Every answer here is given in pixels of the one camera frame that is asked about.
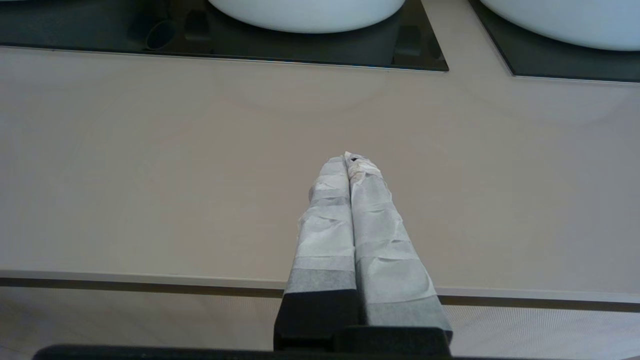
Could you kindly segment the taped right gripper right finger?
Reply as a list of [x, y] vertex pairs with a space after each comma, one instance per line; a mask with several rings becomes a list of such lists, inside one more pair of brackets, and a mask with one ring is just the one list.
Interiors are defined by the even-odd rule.
[[365, 324], [437, 328], [450, 343], [453, 328], [382, 172], [362, 155], [346, 152], [344, 157]]

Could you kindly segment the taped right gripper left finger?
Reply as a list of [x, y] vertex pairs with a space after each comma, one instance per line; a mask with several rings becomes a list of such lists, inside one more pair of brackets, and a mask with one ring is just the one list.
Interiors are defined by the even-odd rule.
[[329, 351], [358, 325], [355, 243], [345, 158], [320, 169], [298, 222], [297, 248], [274, 324], [275, 351]]

